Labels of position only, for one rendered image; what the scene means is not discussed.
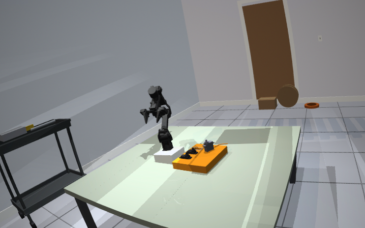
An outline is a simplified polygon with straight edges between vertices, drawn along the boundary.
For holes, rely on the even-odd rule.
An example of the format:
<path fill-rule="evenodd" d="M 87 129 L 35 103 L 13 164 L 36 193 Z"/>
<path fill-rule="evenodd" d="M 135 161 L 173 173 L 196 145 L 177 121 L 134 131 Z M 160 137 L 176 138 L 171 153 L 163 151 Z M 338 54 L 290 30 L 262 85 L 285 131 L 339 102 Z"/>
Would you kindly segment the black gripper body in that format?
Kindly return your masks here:
<path fill-rule="evenodd" d="M 149 111 L 147 109 L 141 109 L 140 110 L 140 114 L 142 113 L 146 113 L 148 115 L 150 115 L 150 113 L 156 113 L 157 111 L 162 111 L 164 114 L 168 114 L 168 110 L 165 107 L 160 107 L 160 102 L 157 100 L 152 100 L 151 102 L 151 107 L 149 107 Z"/>

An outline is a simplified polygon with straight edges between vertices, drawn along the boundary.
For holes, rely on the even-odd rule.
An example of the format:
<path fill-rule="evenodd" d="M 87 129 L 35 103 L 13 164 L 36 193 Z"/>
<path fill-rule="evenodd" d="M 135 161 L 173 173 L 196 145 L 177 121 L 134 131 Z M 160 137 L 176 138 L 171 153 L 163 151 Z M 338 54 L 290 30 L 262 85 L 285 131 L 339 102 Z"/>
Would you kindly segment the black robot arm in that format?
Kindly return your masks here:
<path fill-rule="evenodd" d="M 168 119 L 171 117 L 172 113 L 170 106 L 167 104 L 161 92 L 162 88 L 160 88 L 160 86 L 151 86 L 151 88 L 148 89 L 148 94 L 151 96 L 152 100 L 159 101 L 160 106 L 166 105 L 168 107 L 168 114 L 162 116 L 161 129 L 158 130 L 157 135 L 159 142 L 162 144 L 163 151 L 168 151 L 173 148 L 173 144 L 171 142 L 173 138 L 168 130 Z"/>

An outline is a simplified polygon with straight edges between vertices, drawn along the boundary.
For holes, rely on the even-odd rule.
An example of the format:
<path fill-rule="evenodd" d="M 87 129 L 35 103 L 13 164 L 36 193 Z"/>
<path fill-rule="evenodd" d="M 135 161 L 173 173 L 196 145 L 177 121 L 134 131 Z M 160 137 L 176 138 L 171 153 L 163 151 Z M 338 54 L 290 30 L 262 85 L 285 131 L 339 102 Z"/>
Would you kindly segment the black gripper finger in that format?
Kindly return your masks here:
<path fill-rule="evenodd" d="M 145 123 L 147 124 L 148 122 L 148 118 L 150 117 L 148 114 L 146 114 L 145 112 L 142 113 L 142 115 L 144 116 L 144 119 L 145 119 Z"/>
<path fill-rule="evenodd" d="M 156 123 L 158 123 L 158 121 L 160 120 L 160 118 L 165 115 L 162 111 L 157 111 L 157 115 L 156 115 Z"/>

